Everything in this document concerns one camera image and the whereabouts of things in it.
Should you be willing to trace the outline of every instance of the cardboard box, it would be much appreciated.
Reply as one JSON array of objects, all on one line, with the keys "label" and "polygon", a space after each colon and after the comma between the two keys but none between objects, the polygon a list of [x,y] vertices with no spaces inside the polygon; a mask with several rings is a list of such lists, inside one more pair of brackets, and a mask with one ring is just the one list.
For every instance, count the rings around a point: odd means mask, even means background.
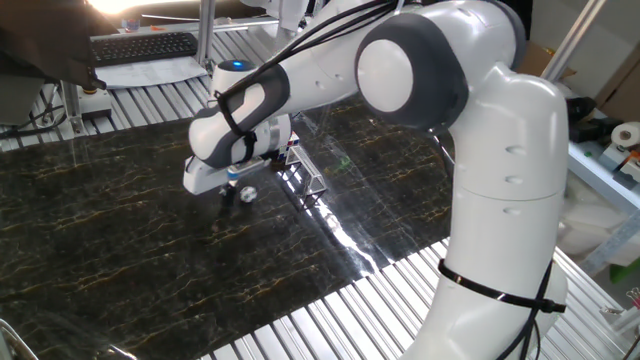
[{"label": "cardboard box", "polygon": [[[516,70],[521,74],[529,74],[534,76],[542,75],[542,72],[547,67],[551,58],[553,57],[552,53],[542,46],[529,41],[527,43],[527,53],[524,56],[524,60],[522,61],[522,65]],[[567,68],[561,79],[564,79],[568,76],[574,75],[576,72],[570,68]]]}]

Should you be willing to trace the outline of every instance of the white wall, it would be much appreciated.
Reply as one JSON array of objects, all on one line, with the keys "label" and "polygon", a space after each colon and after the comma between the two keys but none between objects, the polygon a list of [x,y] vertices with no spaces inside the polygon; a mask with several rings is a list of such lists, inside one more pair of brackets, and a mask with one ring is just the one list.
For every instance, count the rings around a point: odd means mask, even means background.
[{"label": "white wall", "polygon": [[[534,0],[531,40],[558,49],[587,0]],[[577,93],[595,97],[640,43],[640,0],[609,0],[571,60],[567,78]]]}]

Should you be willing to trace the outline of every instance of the metal frame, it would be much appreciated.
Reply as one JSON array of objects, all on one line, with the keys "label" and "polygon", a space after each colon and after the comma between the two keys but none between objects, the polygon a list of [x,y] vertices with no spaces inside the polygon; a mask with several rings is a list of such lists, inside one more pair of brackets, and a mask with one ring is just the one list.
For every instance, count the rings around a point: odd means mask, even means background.
[{"label": "metal frame", "polygon": [[216,14],[216,0],[200,1],[200,24],[198,29],[198,52],[196,61],[206,68],[211,59],[211,37]]}]

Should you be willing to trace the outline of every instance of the paper towel roll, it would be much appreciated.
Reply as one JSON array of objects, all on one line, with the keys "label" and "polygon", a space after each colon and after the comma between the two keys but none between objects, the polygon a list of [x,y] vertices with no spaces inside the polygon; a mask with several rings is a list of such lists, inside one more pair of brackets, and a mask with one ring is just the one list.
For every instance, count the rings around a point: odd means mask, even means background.
[{"label": "paper towel roll", "polygon": [[640,144],[640,122],[618,125],[613,129],[611,141],[624,147]]}]

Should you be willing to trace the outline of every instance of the metal pole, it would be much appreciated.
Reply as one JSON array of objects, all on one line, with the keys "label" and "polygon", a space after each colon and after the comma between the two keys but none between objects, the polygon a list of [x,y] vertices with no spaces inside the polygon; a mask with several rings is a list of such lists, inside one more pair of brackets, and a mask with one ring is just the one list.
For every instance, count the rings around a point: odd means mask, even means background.
[{"label": "metal pole", "polygon": [[80,100],[78,99],[78,86],[62,81],[62,102],[67,118],[71,123],[73,132],[76,134],[86,134],[82,113],[80,112]]},{"label": "metal pole", "polygon": [[215,13],[216,0],[201,0],[198,52],[196,54],[196,61],[200,65],[206,65],[206,60],[211,59],[211,37],[213,36]]},{"label": "metal pole", "polygon": [[607,0],[589,0],[589,3],[585,6],[584,10],[582,10],[578,20],[573,24],[569,34],[567,34],[562,41],[560,48],[558,48],[558,51],[549,62],[549,65],[544,69],[541,75],[543,79],[549,80],[550,82],[556,82],[560,79],[562,73],[564,73],[564,70],[569,65],[571,56],[573,56],[580,41],[606,2]]}]

